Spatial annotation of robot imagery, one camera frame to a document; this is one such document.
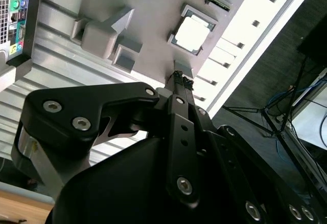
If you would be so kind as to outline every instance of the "metal stand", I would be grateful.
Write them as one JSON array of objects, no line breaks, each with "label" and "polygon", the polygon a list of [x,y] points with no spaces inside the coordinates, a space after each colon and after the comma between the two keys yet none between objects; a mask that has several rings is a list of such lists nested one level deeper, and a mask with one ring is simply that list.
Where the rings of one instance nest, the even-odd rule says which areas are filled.
[{"label": "metal stand", "polygon": [[[288,92],[286,92],[285,94],[281,95],[280,97],[278,97],[276,100],[274,100],[273,102],[271,102],[270,104],[266,105],[264,108],[249,108],[249,107],[227,107],[227,106],[223,106],[223,108],[231,113],[233,113],[234,115],[242,118],[243,120],[251,123],[252,125],[256,126],[257,128],[269,133],[271,135],[271,137],[276,137],[280,143],[282,144],[282,146],[284,147],[286,153],[288,154],[288,156],[291,158],[291,160],[293,161],[295,167],[298,169],[298,171],[300,172],[300,174],[302,175],[302,177],[304,178],[304,180],[306,182],[310,182],[310,185],[312,186],[312,190],[316,193],[318,193],[317,195],[319,195],[318,198],[320,198],[319,200],[323,201],[323,198],[321,197],[321,195],[319,194],[319,191],[316,189],[316,187],[314,187],[314,184],[310,178],[310,175],[303,169],[302,163],[297,159],[295,153],[290,149],[290,147],[288,146],[288,144],[286,143],[284,136],[283,136],[283,132],[285,131],[285,127],[286,127],[286,123],[288,121],[288,117],[292,112],[292,104],[295,100],[295,95],[296,92],[298,90],[298,86],[303,74],[303,71],[305,69],[305,65],[306,65],[306,60],[307,58],[305,58],[302,62],[301,65],[301,69],[299,71],[299,74],[297,76],[297,79],[295,81],[294,86],[292,87],[291,90],[289,90]],[[287,96],[289,96],[290,94],[292,94],[290,102],[288,104],[288,108],[287,111],[285,112],[285,116],[283,118],[283,122],[281,125],[281,128],[278,129],[274,122],[271,120],[271,118],[269,117],[267,111],[275,106],[276,104],[278,104],[280,101],[282,101],[284,98],[286,98]],[[238,113],[238,112],[245,112],[245,113],[260,113],[261,116],[267,121],[269,128],[265,128],[264,126],[256,123],[255,121],[245,117],[244,115]]]}]

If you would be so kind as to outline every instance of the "gray plastic block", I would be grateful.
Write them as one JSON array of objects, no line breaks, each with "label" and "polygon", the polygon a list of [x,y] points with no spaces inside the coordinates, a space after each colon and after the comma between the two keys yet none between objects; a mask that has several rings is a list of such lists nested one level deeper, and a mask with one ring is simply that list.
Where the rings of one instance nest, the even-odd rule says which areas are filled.
[{"label": "gray plastic block", "polygon": [[120,55],[114,65],[128,73],[131,73],[131,71],[133,70],[134,64],[135,64],[134,60],[132,60],[128,57],[125,57],[124,55]]},{"label": "gray plastic block", "polygon": [[126,37],[120,38],[118,40],[112,64],[128,73],[131,73],[141,49],[141,43],[132,41]]},{"label": "gray plastic block", "polygon": [[[87,23],[81,41],[82,49],[102,59],[109,58],[117,37],[128,27],[133,12],[134,9],[125,7],[103,22],[91,21]],[[78,34],[76,34],[77,29],[82,25],[83,22],[75,24],[74,28],[76,28],[76,30],[73,30],[73,33],[76,36],[78,36]]]},{"label": "gray plastic block", "polygon": [[102,59],[107,59],[117,37],[118,33],[113,28],[105,29],[99,22],[89,22],[84,30],[81,47]]}]

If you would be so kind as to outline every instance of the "metal bolt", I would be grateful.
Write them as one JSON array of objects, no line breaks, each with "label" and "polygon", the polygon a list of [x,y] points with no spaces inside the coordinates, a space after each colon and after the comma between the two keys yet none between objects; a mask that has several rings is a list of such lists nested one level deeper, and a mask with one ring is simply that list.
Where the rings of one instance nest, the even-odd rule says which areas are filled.
[{"label": "metal bolt", "polygon": [[235,134],[229,129],[229,128],[226,128],[227,132],[231,135],[231,136],[234,136]]},{"label": "metal bolt", "polygon": [[309,220],[314,220],[313,215],[306,207],[302,206],[302,211]]},{"label": "metal bolt", "polygon": [[254,206],[253,203],[247,201],[245,203],[245,208],[247,213],[249,213],[249,215],[254,219],[254,220],[260,220],[261,216],[260,216],[260,212],[259,210],[256,208],[256,206]]},{"label": "metal bolt", "polygon": [[87,131],[91,128],[91,123],[86,118],[77,117],[73,119],[73,126],[75,129]]},{"label": "metal bolt", "polygon": [[298,212],[298,210],[296,208],[294,208],[292,205],[288,205],[289,208],[290,208],[290,212],[291,214],[298,220],[301,220],[302,217],[301,217],[301,214],[300,212]]},{"label": "metal bolt", "polygon": [[192,185],[188,179],[180,177],[177,179],[178,189],[185,195],[190,195],[192,193]]},{"label": "metal bolt", "polygon": [[200,112],[202,115],[205,115],[205,114],[206,114],[205,110],[203,110],[202,108],[199,108],[198,110],[199,110],[199,112]]},{"label": "metal bolt", "polygon": [[149,95],[154,95],[154,91],[152,91],[151,89],[146,88],[145,91],[146,91]]},{"label": "metal bolt", "polygon": [[44,110],[46,110],[50,113],[58,113],[62,110],[61,105],[58,102],[53,101],[53,100],[46,101],[43,104],[43,108],[44,108]]},{"label": "metal bolt", "polygon": [[177,100],[178,103],[184,104],[184,101],[181,98],[177,97],[176,100]]}]

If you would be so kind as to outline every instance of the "green audio port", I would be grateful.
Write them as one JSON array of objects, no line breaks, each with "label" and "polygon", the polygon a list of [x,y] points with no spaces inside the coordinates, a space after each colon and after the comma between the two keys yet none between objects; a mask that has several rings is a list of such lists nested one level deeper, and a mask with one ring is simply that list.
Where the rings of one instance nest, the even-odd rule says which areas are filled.
[{"label": "green audio port", "polygon": [[14,3],[12,4],[14,9],[18,9],[19,8],[19,0],[14,1]]}]

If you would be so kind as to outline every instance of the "blue cable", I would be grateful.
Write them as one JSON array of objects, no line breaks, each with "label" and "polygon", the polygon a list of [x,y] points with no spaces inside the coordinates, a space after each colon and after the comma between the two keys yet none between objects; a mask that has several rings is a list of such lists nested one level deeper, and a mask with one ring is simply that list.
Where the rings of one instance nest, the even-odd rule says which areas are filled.
[{"label": "blue cable", "polygon": [[[323,79],[320,79],[316,84],[314,84],[314,85],[312,85],[312,86],[309,86],[309,87],[305,87],[305,88],[302,88],[302,89],[300,89],[300,90],[298,90],[298,91],[296,91],[297,93],[298,92],[302,92],[302,91],[305,91],[305,90],[307,90],[307,89],[309,89],[309,88],[312,88],[312,87],[315,87],[315,86],[318,86],[319,84],[321,84],[322,82],[326,82],[326,81],[324,81]],[[281,96],[281,95],[283,95],[283,94],[286,94],[286,93],[288,93],[289,91],[285,91],[285,92],[281,92],[281,93],[279,93],[279,94],[276,94],[276,95],[274,95],[269,101],[268,101],[268,103],[267,103],[267,105],[270,105],[276,98],[278,98],[279,96]]]},{"label": "blue cable", "polygon": [[292,163],[291,161],[289,161],[289,160],[285,159],[284,157],[282,157],[282,155],[281,155],[280,152],[279,152],[278,143],[279,143],[279,141],[276,139],[276,151],[277,151],[278,156],[279,156],[283,161],[285,161],[286,163],[288,163],[289,165],[293,165],[293,163]]}]

